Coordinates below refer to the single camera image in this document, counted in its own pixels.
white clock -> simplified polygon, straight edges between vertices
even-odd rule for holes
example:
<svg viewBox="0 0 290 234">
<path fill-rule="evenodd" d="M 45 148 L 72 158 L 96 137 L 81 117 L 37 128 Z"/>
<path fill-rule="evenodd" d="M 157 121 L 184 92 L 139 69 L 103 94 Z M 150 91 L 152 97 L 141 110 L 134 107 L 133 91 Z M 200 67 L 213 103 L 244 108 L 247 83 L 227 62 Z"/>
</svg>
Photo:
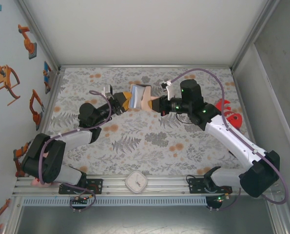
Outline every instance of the white clock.
<svg viewBox="0 0 290 234">
<path fill-rule="evenodd" d="M 135 194 L 141 193 L 147 184 L 148 179 L 139 171 L 133 171 L 125 180 L 126 187 Z"/>
</svg>

red object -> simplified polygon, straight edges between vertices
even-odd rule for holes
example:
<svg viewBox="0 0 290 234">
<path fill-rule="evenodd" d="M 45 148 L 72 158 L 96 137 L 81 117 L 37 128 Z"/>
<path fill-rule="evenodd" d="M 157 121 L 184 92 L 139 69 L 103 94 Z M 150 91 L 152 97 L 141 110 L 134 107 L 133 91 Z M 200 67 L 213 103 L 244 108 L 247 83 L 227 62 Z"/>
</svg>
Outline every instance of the red object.
<svg viewBox="0 0 290 234">
<path fill-rule="evenodd" d="M 224 116 L 227 117 L 226 119 L 228 120 L 229 123 L 231 123 L 231 125 L 236 128 L 236 129 L 240 129 L 241 125 L 242 125 L 242 116 L 239 113 L 235 113 L 233 111 L 231 111 L 231 107 L 230 106 L 226 106 L 226 104 L 229 104 L 230 101 L 228 100 L 224 100 L 224 110 L 228 110 L 228 111 L 224 111 Z M 222 99 L 215 105 L 215 107 L 219 110 L 222 111 Z"/>
</svg>

patterned mat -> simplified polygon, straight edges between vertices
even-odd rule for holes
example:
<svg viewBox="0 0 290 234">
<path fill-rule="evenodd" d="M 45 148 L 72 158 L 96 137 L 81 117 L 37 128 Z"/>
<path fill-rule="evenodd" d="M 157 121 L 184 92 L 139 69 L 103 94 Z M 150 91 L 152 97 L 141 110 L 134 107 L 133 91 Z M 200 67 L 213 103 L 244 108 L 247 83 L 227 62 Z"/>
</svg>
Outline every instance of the patterned mat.
<svg viewBox="0 0 290 234">
<path fill-rule="evenodd" d="M 161 96 L 159 83 L 173 79 L 184 68 L 67 68 L 54 107 L 47 134 L 56 135 L 78 127 L 78 110 L 89 102 L 95 107 L 105 104 L 89 90 L 101 91 L 111 84 L 114 93 L 129 91 L 130 85 L 152 85 L 152 96 Z M 226 100 L 233 112 L 242 113 L 229 69 L 210 69 L 223 82 Z M 221 91 L 216 81 L 206 73 L 192 72 L 185 79 L 196 79 L 204 101 L 216 104 Z M 180 97 L 180 80 L 175 83 Z M 186 115 L 179 115 L 190 122 Z M 247 136 L 243 121 L 240 131 Z M 174 113 L 161 117 L 159 113 L 129 110 L 102 126 L 95 143 L 83 145 L 65 154 L 64 163 L 88 174 L 123 174 L 140 170 L 146 175 L 187 175 L 206 173 L 213 166 L 240 167 L 239 161 L 218 140 L 193 124 L 179 122 Z"/>
</svg>

floral tablecloth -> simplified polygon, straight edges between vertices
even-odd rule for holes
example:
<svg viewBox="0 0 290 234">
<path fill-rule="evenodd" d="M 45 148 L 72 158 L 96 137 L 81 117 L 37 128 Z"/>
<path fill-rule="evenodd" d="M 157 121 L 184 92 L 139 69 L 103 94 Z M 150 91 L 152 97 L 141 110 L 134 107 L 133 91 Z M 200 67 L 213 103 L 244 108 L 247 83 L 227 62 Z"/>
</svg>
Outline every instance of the floral tablecloth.
<svg viewBox="0 0 290 234">
<path fill-rule="evenodd" d="M 173 79 L 186 68 L 102 67 L 67 68 L 54 107 L 47 134 L 56 135 L 78 127 L 78 110 L 89 102 L 96 107 L 105 104 L 89 90 L 102 91 L 111 84 L 114 93 L 129 91 L 132 83 L 152 85 L 152 96 L 161 96 L 159 83 Z M 226 99 L 233 112 L 242 113 L 229 69 L 210 69 L 223 82 Z M 196 79 L 204 100 L 216 104 L 221 99 L 220 87 L 204 72 L 191 72 L 183 79 Z M 180 97 L 180 80 L 175 83 Z M 186 115 L 179 115 L 190 122 Z M 240 131 L 247 136 L 243 121 Z M 146 175 L 187 175 L 206 173 L 214 166 L 241 167 L 239 161 L 214 137 L 193 124 L 179 122 L 174 113 L 129 110 L 102 126 L 95 143 L 79 146 L 65 153 L 64 164 L 91 175 L 127 175 L 139 170 Z"/>
</svg>

square clock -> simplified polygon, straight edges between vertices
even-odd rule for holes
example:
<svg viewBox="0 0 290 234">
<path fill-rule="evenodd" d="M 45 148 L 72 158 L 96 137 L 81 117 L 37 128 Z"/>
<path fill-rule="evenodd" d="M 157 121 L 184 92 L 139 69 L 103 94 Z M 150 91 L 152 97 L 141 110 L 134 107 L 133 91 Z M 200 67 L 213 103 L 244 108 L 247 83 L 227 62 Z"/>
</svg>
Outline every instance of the square clock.
<svg viewBox="0 0 290 234">
<path fill-rule="evenodd" d="M 125 180 L 126 187 L 134 194 L 141 193 L 147 184 L 147 177 L 139 171 L 133 171 Z"/>
</svg>

